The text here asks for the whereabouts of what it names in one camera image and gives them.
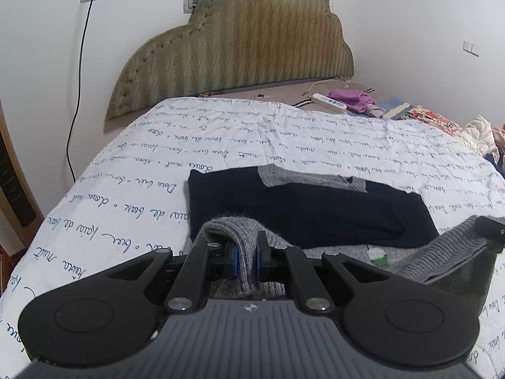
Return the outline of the grey and navy knit sweater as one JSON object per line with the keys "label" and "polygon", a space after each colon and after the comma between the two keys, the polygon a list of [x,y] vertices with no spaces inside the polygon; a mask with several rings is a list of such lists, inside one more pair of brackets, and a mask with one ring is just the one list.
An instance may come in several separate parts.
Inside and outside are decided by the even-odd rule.
{"label": "grey and navy knit sweater", "polygon": [[310,258],[341,253],[452,292],[480,311],[503,244],[470,216],[439,233],[421,196],[357,177],[301,173],[273,164],[188,179],[190,235],[197,246],[232,243],[238,277],[220,298],[282,298],[279,282],[255,271],[258,236]]}

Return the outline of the white bedsheet with blue script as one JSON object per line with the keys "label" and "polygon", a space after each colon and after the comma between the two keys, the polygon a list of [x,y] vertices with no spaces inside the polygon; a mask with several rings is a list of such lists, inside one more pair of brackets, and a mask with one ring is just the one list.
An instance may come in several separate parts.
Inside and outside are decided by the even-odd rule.
{"label": "white bedsheet with blue script", "polygon": [[2,377],[28,366],[17,321],[34,297],[154,248],[188,250],[192,170],[269,163],[415,192],[439,232],[469,216],[504,214],[504,180],[495,168],[422,122],[238,99],[166,99],[94,158],[12,272],[1,298]]}

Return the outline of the white crumpled cloth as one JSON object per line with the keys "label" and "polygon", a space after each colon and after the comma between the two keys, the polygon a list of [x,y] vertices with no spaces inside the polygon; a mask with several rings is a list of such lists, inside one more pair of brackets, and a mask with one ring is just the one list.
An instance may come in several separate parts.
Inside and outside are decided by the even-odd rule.
{"label": "white crumpled cloth", "polygon": [[495,161],[499,158],[498,148],[490,122],[478,116],[469,122],[457,135],[456,139],[475,154],[484,158],[491,155]]}

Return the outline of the colourful patterned fabric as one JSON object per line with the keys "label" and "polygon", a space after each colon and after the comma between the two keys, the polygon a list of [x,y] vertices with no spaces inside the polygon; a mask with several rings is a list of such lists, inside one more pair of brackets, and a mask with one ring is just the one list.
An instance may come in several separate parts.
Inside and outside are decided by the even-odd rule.
{"label": "colourful patterned fabric", "polygon": [[410,105],[397,97],[391,97],[378,102],[377,106],[385,110],[383,118],[399,120],[415,120],[438,128],[445,134],[455,136],[462,131],[462,127],[446,117],[429,110],[422,105]]}

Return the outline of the white power strip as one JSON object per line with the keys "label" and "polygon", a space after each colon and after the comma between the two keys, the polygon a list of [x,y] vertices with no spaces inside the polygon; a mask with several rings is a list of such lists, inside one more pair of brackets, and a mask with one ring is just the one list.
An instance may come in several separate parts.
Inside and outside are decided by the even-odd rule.
{"label": "white power strip", "polygon": [[335,113],[347,113],[347,106],[335,99],[329,98],[327,96],[324,96],[323,94],[320,93],[314,93],[312,95],[312,102],[315,105],[319,105],[327,110],[332,110]]}

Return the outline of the purple cloth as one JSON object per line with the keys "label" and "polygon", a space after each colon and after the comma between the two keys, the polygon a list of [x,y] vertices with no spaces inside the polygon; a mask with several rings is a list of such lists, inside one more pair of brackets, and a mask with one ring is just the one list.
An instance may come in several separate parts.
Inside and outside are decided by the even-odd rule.
{"label": "purple cloth", "polygon": [[375,101],[362,91],[336,89],[329,93],[329,97],[342,102],[355,114],[364,114],[372,105],[375,105]]}

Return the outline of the wooden framed furniture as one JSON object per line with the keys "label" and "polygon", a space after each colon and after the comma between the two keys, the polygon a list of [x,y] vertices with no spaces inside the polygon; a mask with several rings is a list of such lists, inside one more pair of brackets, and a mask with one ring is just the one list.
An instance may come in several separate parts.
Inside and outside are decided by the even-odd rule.
{"label": "wooden framed furniture", "polygon": [[1,292],[5,291],[14,267],[33,242],[43,219],[1,111]]}

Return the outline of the olive upholstered headboard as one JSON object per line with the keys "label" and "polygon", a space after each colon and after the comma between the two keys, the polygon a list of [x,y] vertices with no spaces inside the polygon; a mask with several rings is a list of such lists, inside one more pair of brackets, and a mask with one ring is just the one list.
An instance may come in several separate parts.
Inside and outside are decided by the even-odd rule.
{"label": "olive upholstered headboard", "polygon": [[163,99],[353,74],[330,0],[200,0],[187,24],[149,39],[129,58],[106,118]]}

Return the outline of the white light switch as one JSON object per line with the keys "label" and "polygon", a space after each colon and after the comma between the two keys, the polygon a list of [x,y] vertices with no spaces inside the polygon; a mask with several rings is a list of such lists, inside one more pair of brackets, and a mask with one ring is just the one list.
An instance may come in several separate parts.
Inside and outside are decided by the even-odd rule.
{"label": "white light switch", "polygon": [[463,42],[463,51],[475,57],[479,57],[480,55],[479,46],[466,40]]}

